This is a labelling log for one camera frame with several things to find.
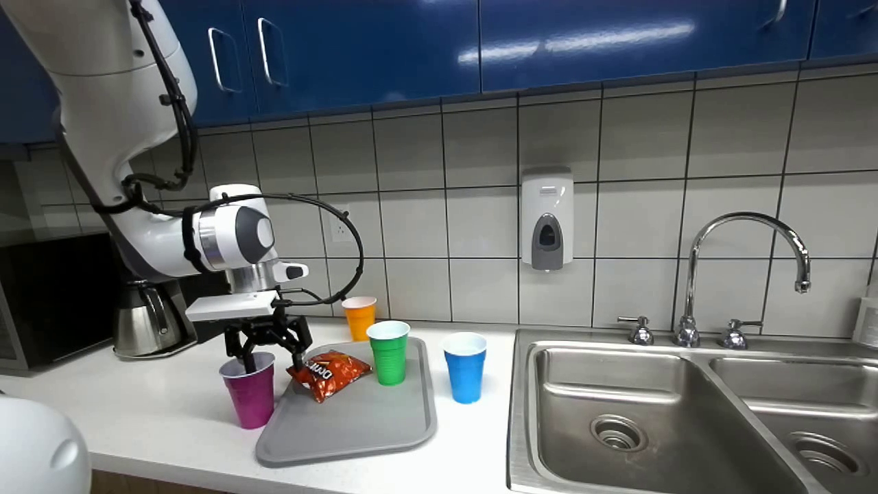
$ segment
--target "gray tray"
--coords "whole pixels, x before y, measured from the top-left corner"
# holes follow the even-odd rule
[[[312,353],[327,350],[373,362],[366,343],[318,347]],[[435,435],[435,406],[427,350],[417,339],[408,339],[406,373],[398,387],[380,387],[366,373],[324,405],[290,385],[255,443],[255,458],[266,468],[290,468],[425,444]]]

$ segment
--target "cabinet door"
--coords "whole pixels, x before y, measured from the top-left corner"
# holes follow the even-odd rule
[[[55,86],[0,12],[0,144],[55,140]]]
[[[165,14],[188,57],[196,107],[194,125],[246,125],[251,89],[240,62],[240,7],[239,0],[162,0]]]
[[[250,0],[257,115],[478,93],[478,0]]]
[[[875,57],[878,0],[821,0],[811,57]]]
[[[796,64],[814,0],[483,0],[486,90]]]

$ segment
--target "countertop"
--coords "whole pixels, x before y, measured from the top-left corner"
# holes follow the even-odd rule
[[[349,340],[342,325],[309,321],[316,347]],[[483,399],[450,399],[442,339],[480,328],[410,328],[427,343],[435,436],[406,453],[269,471],[251,458],[257,432],[236,427],[218,366],[222,339],[170,361],[121,362],[98,350],[37,377],[0,377],[0,390],[67,416],[91,450],[93,471],[203,486],[217,492],[478,492],[504,488],[504,435],[516,333],[489,340]],[[281,350],[273,394],[287,387]]]

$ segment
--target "plastic cup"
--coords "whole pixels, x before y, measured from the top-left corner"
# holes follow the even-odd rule
[[[218,368],[240,429],[259,429],[273,416],[273,354],[257,353],[251,361],[251,373],[239,361],[228,361]]]
[[[366,340],[366,328],[375,325],[375,298],[351,298],[340,302],[351,331],[351,340]]]
[[[394,387],[406,383],[406,350],[410,328],[403,321],[377,321],[366,328],[366,340],[373,347],[373,373],[377,385]]]
[[[443,340],[450,396],[458,405],[475,405],[483,396],[486,347],[486,339],[471,333],[458,333]]]

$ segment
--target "purple cup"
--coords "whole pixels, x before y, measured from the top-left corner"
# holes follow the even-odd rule
[[[251,362],[251,373],[239,361],[218,368],[240,429],[259,429],[273,416],[273,354],[251,354]]]

